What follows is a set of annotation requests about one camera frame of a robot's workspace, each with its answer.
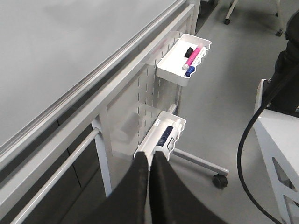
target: metal bar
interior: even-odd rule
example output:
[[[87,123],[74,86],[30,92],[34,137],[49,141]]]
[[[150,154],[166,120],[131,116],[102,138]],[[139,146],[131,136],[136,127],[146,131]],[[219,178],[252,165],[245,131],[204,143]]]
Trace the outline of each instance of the metal bar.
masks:
[[[230,15],[232,14],[235,6],[237,5],[239,0],[234,0],[232,6],[229,8],[228,14],[226,15],[225,19],[228,20],[230,18]]]
[[[97,116],[92,121],[92,126],[93,126],[93,128],[101,127],[99,116]],[[107,154],[106,154],[105,144],[104,144],[102,136],[100,136],[99,134],[95,137],[94,141],[95,141],[95,145],[97,148],[105,194],[106,194],[106,197],[108,197],[112,192],[112,187],[111,187],[111,179],[110,179],[108,158],[107,158]]]
[[[188,0],[188,3],[194,4],[194,12],[191,18],[190,34],[195,35],[197,18],[200,13],[200,0]]]
[[[228,173],[229,173],[229,170],[227,170],[227,169],[225,169],[223,167],[220,167],[220,166],[218,166],[216,164],[213,164],[213,163],[211,163],[209,161],[203,160],[203,159],[201,159],[199,157],[196,157],[194,155],[186,153],[186,152],[184,152],[182,150],[179,150],[177,148],[174,149],[173,154],[176,155],[176,156],[178,156],[178,157],[181,157],[181,158],[183,158],[185,160],[193,162],[193,163],[195,163],[197,165],[200,165],[200,166],[202,166],[204,168],[207,168],[207,169],[209,169],[211,171],[214,171],[214,172],[216,172],[218,174],[222,174],[224,176],[227,176]]]
[[[177,104],[171,104],[167,112],[173,114],[175,112],[177,106],[178,106]]]
[[[196,7],[197,4],[192,4],[192,5],[194,5],[194,7],[193,7],[193,14],[190,15],[190,18],[187,20],[186,31],[185,32],[188,33],[188,34],[195,35],[195,30],[192,30],[193,29],[193,25],[194,25],[193,19],[195,19],[195,15],[196,14],[198,15],[198,11],[195,12],[196,11],[195,7]]]
[[[149,25],[131,38],[124,46],[104,61],[99,67],[87,75],[82,81],[65,93],[54,104],[26,125],[15,136],[0,147],[0,171],[39,136],[51,123],[70,108],[80,97],[98,83],[117,63],[125,58],[142,40],[157,26],[162,24],[186,0],[177,0]]]
[[[181,105],[182,90],[183,90],[183,88],[180,85],[178,85],[177,86],[177,97],[176,97],[176,105],[177,105],[176,112],[177,113],[179,112],[180,105]]]
[[[81,142],[76,150],[65,160],[65,162],[59,167],[59,169],[52,175],[52,177],[42,186],[42,188],[34,195],[34,197],[27,203],[22,211],[14,218],[11,224],[21,224],[32,210],[40,203],[45,195],[51,190],[51,188],[57,183],[67,169],[73,164],[73,162],[82,154],[86,147],[94,140],[98,135],[99,129],[94,128],[90,134]]]
[[[99,89],[68,120],[66,120],[37,150],[5,185],[0,184],[0,220],[23,197],[32,185],[57,160],[63,151],[99,115],[101,107],[110,101],[135,77],[144,65],[143,58],[148,55],[170,31],[179,27],[193,11],[189,5],[180,13],[129,65],[117,74],[108,84]],[[106,153],[111,147],[105,144]]]
[[[276,9],[277,9],[277,16],[278,16],[278,20],[279,20],[279,28],[281,30],[285,29],[285,24],[284,24],[284,19],[282,16],[282,9],[281,9],[281,5],[280,5],[280,0],[276,0]]]

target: white metal frame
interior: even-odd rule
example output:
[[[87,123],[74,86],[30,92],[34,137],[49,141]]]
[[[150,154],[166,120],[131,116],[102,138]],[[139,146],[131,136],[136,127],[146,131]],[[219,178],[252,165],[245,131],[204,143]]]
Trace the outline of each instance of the white metal frame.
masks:
[[[196,30],[196,23],[198,15],[200,14],[200,2],[202,0],[188,0],[189,3],[194,4],[194,12],[193,12],[193,18],[192,18],[192,24],[191,24],[191,30],[190,34],[195,35]]]
[[[255,110],[262,103],[264,81],[262,79],[257,90]],[[266,109],[254,129],[281,218],[286,224],[296,224],[299,218],[299,118]]]
[[[0,154],[0,169],[4,168],[19,152],[21,152],[32,140],[35,139],[45,128],[54,121],[59,114],[62,114],[79,96],[82,96],[90,89],[104,74],[107,74],[111,65],[120,61],[129,51],[130,47],[136,46],[146,34],[150,33],[156,26],[161,24],[169,15],[178,9],[185,0],[177,1],[158,20],[150,24],[146,30],[137,35],[129,46],[125,46],[116,58],[100,66],[83,83],[76,86],[74,90],[64,96],[64,100],[57,103],[47,114],[43,114],[30,124],[26,130],[16,136],[9,144],[2,148]],[[103,183],[106,195],[112,191],[111,182],[111,159],[113,157],[111,146],[111,133],[109,127],[108,105],[121,91],[130,83],[144,66],[144,59],[150,52],[155,50],[157,45],[172,31],[182,30],[191,32],[192,14],[194,5],[190,4],[173,19],[173,21],[144,49],[136,56],[124,69],[101,87],[94,95],[88,99],[67,121],[65,121],[33,154],[31,154],[8,178],[0,183],[0,220],[12,209],[12,207],[22,198],[22,196],[33,186],[33,184],[44,174],[44,172],[57,160],[66,148],[81,134],[90,124],[93,131],[80,144],[74,153],[63,163],[56,173],[32,198],[26,207],[12,222],[21,223],[28,214],[42,200],[46,193],[53,187],[55,182],[62,176],[67,168],[77,159],[86,146],[95,139]],[[178,104],[181,88],[176,87],[175,96]],[[170,110],[173,110],[174,102],[170,102]]]

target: blue marker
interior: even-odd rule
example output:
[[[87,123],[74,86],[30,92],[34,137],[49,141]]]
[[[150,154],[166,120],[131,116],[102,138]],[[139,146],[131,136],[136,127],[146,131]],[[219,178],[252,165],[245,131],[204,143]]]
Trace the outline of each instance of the blue marker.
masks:
[[[188,68],[187,72],[185,73],[185,76],[190,77],[190,74],[191,74],[192,72],[194,72],[194,71],[195,71],[195,67],[194,67],[193,65],[191,65],[191,66]]]

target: pegboard panel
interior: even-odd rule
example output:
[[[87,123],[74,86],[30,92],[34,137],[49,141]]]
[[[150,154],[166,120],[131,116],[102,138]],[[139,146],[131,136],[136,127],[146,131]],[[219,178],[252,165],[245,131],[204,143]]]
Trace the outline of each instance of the pegboard panel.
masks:
[[[134,78],[107,106],[115,182],[126,173],[135,150],[159,113],[178,103],[179,86],[158,78],[156,68],[181,35],[182,32],[172,31],[160,41]]]

